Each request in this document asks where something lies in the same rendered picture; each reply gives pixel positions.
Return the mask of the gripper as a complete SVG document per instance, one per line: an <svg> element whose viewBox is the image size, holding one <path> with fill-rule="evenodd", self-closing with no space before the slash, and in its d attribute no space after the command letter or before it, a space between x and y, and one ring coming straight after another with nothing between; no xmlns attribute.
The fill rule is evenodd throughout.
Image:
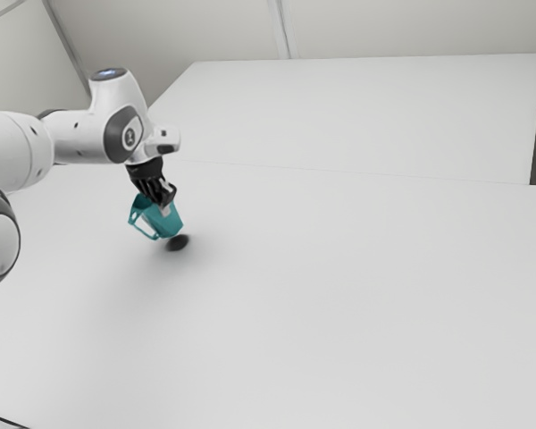
<svg viewBox="0 0 536 429"><path fill-rule="evenodd" d="M142 164L127 164L127 173L137 190L148 199L158 199L158 209L162 217L171 213L171 203L177 187L163 176L163 159L158 156Z"/></svg>

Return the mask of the teal faceted mug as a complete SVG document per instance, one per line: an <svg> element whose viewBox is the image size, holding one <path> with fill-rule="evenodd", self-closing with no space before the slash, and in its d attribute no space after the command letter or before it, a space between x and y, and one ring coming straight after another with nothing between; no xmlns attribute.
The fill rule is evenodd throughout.
<svg viewBox="0 0 536 429"><path fill-rule="evenodd" d="M141 193L133 199L128 224L150 240L172 238L184 226L173 201L162 209Z"/></svg>

